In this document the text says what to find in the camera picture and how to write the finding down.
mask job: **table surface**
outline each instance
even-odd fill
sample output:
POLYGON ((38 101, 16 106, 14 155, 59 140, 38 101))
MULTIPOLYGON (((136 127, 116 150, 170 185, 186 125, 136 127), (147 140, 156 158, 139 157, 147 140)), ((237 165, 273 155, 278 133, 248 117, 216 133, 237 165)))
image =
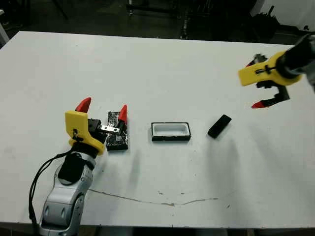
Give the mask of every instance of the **table surface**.
MULTIPOLYGON (((242 87, 254 54, 289 46, 19 32, 0 50, 0 222, 29 223, 31 181, 69 149, 64 112, 89 117, 128 104, 128 151, 97 158, 84 225, 315 227, 315 103, 303 80, 291 100, 251 109, 275 89, 242 87), (216 139, 208 129, 232 118, 216 139), (151 122, 189 122, 189 142, 156 142, 151 122)), ((40 217, 56 160, 41 176, 40 217)))

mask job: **black object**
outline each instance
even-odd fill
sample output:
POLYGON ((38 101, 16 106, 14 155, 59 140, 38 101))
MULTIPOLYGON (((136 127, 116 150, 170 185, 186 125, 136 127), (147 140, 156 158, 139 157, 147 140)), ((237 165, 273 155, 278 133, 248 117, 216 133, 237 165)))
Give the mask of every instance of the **black object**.
POLYGON ((80 179, 85 165, 90 169, 92 167, 93 170, 93 166, 88 161, 82 159, 79 153, 73 152, 65 157, 64 163, 58 173, 58 178, 73 184, 80 179))
POLYGON ((272 86, 277 87, 279 93, 274 95, 274 98, 261 100, 263 107, 270 107, 272 105, 277 104, 278 102, 286 101, 290 99, 290 96, 286 90, 286 87, 283 85, 278 85, 272 80, 260 81, 256 84, 257 88, 264 87, 265 89, 270 89, 272 86))
POLYGON ((280 26, 277 18, 275 16, 271 16, 273 9, 274 6, 271 6, 268 13, 259 13, 251 20, 258 42, 260 43, 268 43, 280 26))
POLYGON ((222 115, 221 118, 209 129, 208 135, 215 139, 231 120, 232 119, 227 115, 222 115))
POLYGON ((315 59, 315 33, 303 36, 294 47, 287 50, 276 61, 279 74, 285 78, 293 79, 304 73, 303 67, 315 59))
POLYGON ((187 122, 151 123, 152 141, 188 141, 191 133, 187 122))
POLYGON ((98 154, 98 150, 88 144, 82 143, 82 142, 75 142, 72 145, 72 150, 73 151, 77 151, 77 152, 81 152, 81 153, 85 153, 89 156, 91 156, 92 158, 96 158, 97 154, 98 154))
POLYGON ((88 119, 89 133, 90 135, 104 143, 107 137, 105 132, 100 132, 99 127, 101 126, 101 121, 99 119, 88 119))
MULTIPOLYGON (((120 112, 108 112, 108 123, 107 126, 117 127, 119 121, 120 112)), ((128 127, 125 125, 121 135, 108 134, 106 139, 106 149, 107 151, 113 150, 127 150, 128 149, 128 127)))

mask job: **metal piece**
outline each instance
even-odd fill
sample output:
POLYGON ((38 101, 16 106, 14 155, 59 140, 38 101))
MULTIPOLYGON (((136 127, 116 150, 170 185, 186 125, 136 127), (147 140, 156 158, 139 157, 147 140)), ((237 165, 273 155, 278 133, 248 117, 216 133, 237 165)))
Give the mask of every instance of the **metal piece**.
POLYGON ((120 132, 119 128, 115 128, 115 127, 107 126, 107 125, 101 125, 99 127, 99 131, 109 133, 109 134, 119 134, 120 132))
MULTIPOLYGON (((95 165, 91 156, 81 152, 76 153, 79 153, 82 159, 95 165)), ((39 232, 43 236, 72 236, 77 234, 84 197, 93 180, 92 171, 85 165, 80 179, 74 184, 68 185, 58 178, 61 166, 55 172, 54 187, 43 208, 39 224, 39 232)))

